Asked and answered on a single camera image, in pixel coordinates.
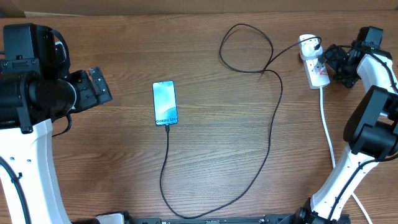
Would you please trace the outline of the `Galaxy S24 smartphone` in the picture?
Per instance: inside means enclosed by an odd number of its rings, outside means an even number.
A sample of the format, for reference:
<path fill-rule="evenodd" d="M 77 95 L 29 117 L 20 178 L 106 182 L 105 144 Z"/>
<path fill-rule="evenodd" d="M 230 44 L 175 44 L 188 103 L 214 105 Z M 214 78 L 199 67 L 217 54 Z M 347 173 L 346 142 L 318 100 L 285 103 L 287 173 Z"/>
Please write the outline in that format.
<path fill-rule="evenodd" d="M 178 123 L 177 100 L 174 81 L 152 84 L 155 124 L 166 126 Z"/>

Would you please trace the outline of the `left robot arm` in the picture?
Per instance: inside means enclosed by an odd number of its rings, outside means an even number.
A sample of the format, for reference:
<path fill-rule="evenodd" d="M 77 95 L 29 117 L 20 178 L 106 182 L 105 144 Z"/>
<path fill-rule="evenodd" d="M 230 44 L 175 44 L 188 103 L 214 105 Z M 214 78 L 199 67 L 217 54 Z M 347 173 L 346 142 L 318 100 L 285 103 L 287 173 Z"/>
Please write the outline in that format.
<path fill-rule="evenodd" d="M 53 123 L 112 99 L 99 67 L 70 71 L 59 31 L 3 28 L 1 185 L 13 223 L 68 223 L 53 161 Z"/>

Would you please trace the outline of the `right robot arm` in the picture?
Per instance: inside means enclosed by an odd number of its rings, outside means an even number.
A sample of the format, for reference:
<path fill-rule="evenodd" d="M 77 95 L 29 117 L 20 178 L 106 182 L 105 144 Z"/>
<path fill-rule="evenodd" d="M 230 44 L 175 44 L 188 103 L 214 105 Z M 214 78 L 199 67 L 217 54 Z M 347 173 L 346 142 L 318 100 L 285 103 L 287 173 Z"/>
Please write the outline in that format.
<path fill-rule="evenodd" d="M 308 82 L 321 89 L 328 82 L 326 68 L 333 79 L 351 88 L 362 80 L 365 96 L 344 129 L 346 146 L 321 189 L 295 214 L 282 223 L 349 223 L 342 209 L 364 177 L 379 163 L 397 159 L 397 78 L 392 56 L 381 49 L 383 30 L 367 26 L 359 30 L 350 45 L 321 47 L 313 34 L 298 38 Z"/>

